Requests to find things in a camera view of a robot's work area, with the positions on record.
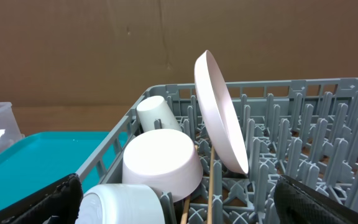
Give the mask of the pink small bowl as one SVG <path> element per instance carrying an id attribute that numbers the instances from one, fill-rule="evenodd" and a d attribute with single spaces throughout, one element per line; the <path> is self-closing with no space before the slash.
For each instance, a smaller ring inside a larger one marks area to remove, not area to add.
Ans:
<path id="1" fill-rule="evenodd" d="M 131 140 L 124 150 L 123 184 L 145 184 L 158 196 L 170 192 L 177 202 L 191 195 L 202 178 L 195 144 L 181 131 L 147 131 Z"/>

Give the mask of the teal serving tray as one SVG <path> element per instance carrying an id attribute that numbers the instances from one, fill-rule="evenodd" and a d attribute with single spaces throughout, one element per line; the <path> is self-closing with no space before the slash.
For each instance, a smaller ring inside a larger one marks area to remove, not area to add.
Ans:
<path id="1" fill-rule="evenodd" d="M 42 132 L 0 153 L 0 210 L 76 172 L 106 132 Z"/>

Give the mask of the pink plate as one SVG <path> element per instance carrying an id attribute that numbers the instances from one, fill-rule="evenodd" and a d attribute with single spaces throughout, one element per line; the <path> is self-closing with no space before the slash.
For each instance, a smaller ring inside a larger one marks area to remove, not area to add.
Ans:
<path id="1" fill-rule="evenodd" d="M 232 172 L 249 173 L 246 145 L 226 82 L 209 50 L 195 62 L 195 89 L 204 125 L 223 164 Z"/>

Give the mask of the grey dishwasher rack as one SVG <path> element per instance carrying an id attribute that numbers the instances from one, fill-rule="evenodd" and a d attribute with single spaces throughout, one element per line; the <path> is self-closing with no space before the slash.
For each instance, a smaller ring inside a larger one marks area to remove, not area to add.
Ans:
<path id="1" fill-rule="evenodd" d="M 214 158 L 213 223 L 278 223 L 273 195 L 285 174 L 358 213 L 358 78 L 232 82 L 228 86 L 245 144 L 249 175 Z M 190 195 L 187 223 L 206 223 L 211 140 L 193 84 L 156 85 L 194 140 L 204 176 Z M 160 196 L 165 221 L 180 223 L 185 199 Z"/>

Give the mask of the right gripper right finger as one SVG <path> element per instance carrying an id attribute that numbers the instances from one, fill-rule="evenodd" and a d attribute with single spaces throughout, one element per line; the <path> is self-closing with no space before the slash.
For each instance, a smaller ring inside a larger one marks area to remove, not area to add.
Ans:
<path id="1" fill-rule="evenodd" d="M 273 201 L 281 223 L 358 224 L 358 213 L 305 184 L 281 175 Z"/>

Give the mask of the grey bowl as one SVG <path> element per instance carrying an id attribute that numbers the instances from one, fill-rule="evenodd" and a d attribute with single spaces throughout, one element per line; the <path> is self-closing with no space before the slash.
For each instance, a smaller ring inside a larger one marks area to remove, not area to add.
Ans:
<path id="1" fill-rule="evenodd" d="M 83 196 L 76 224 L 165 223 L 155 192 L 143 184 L 99 184 Z"/>

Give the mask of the wooden chopstick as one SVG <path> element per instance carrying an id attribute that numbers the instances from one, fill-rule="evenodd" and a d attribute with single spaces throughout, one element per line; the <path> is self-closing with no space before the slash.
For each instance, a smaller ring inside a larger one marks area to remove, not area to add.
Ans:
<path id="1" fill-rule="evenodd" d="M 188 212 L 189 212 L 189 208 L 190 208 L 190 199 L 191 196 L 187 196 L 187 198 L 185 199 L 184 202 L 184 206 L 183 206 L 183 213 L 181 215 L 181 221 L 180 224 L 187 224 L 188 221 Z"/>
<path id="2" fill-rule="evenodd" d="M 208 189 L 208 213 L 207 224 L 213 224 L 213 195 L 214 195 L 214 158 L 215 150 L 211 147 L 210 164 L 209 164 L 209 189 Z"/>

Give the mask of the white cup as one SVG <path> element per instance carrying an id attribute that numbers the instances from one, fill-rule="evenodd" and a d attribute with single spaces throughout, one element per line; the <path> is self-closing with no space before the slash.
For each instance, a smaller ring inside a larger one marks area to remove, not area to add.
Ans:
<path id="1" fill-rule="evenodd" d="M 141 101 L 136 107 L 140 123 L 144 132 L 155 129 L 156 119 L 161 120 L 163 129 L 181 131 L 173 112 L 162 96 L 151 96 Z"/>

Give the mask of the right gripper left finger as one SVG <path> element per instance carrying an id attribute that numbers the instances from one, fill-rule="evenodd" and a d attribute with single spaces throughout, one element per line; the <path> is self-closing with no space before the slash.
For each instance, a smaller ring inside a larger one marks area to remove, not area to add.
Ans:
<path id="1" fill-rule="evenodd" d="M 76 173 L 0 210 L 0 224 L 74 223 L 78 218 L 83 189 Z"/>

